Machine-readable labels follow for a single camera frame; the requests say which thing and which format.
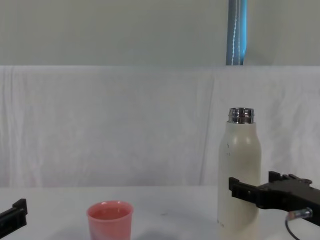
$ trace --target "white sheet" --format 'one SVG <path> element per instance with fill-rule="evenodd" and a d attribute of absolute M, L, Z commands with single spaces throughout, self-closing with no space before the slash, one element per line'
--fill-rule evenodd
<path fill-rule="evenodd" d="M 232 107 L 254 108 L 268 171 L 310 178 L 320 186 L 320 67 L 214 69 L 203 184 L 217 182 L 218 148 Z"/>
<path fill-rule="evenodd" d="M 3 67 L 1 185 L 198 185 L 211 69 Z"/>
<path fill-rule="evenodd" d="M 0 67 L 0 185 L 215 185 L 228 109 L 244 106 L 262 182 L 274 170 L 320 186 L 319 78 L 320 67 Z"/>

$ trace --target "metal bottle neck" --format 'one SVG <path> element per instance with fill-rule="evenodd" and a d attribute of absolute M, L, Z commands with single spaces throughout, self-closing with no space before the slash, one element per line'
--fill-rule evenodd
<path fill-rule="evenodd" d="M 247 107 L 234 107 L 229 110 L 228 123 L 232 124 L 253 124 L 255 110 Z"/>

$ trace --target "gray wall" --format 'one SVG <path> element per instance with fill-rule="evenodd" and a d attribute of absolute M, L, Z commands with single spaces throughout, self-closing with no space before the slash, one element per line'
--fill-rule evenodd
<path fill-rule="evenodd" d="M 224 65 L 226 0 L 1 0 L 0 65 Z"/>
<path fill-rule="evenodd" d="M 319 0 L 248 0 L 246 65 L 320 65 Z"/>

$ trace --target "black cable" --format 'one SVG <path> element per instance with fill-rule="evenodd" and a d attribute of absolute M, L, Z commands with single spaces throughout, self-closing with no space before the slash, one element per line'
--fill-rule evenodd
<path fill-rule="evenodd" d="M 288 220 L 286 219 L 284 221 L 285 224 L 285 228 L 288 231 L 288 233 L 295 239 L 295 240 L 300 240 L 298 237 L 296 237 L 296 235 L 294 235 L 294 233 L 290 230 L 289 225 L 288 225 Z"/>

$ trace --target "blue pole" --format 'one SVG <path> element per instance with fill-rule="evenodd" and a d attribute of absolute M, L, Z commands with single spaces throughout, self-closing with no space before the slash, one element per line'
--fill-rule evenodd
<path fill-rule="evenodd" d="M 247 0 L 229 0 L 226 65 L 243 65 L 247 48 Z"/>

